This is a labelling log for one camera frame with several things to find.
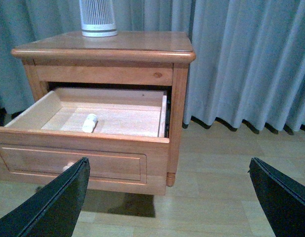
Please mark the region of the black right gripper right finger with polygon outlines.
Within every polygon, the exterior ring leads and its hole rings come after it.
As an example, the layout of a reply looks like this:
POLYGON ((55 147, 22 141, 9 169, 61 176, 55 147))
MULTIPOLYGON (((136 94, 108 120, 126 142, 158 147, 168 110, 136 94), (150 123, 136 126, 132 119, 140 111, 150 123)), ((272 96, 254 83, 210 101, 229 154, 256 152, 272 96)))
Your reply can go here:
POLYGON ((259 158, 249 165, 259 203, 277 237, 305 237, 305 186, 259 158))

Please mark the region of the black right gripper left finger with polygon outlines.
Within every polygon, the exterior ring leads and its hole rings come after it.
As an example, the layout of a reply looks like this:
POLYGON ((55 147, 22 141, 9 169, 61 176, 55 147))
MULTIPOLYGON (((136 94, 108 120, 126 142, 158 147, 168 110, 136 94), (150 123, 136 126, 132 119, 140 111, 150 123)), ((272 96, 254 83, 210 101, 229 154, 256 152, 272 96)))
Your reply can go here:
POLYGON ((0 218, 0 237, 72 236, 84 204, 89 174, 89 160, 83 157, 0 218))

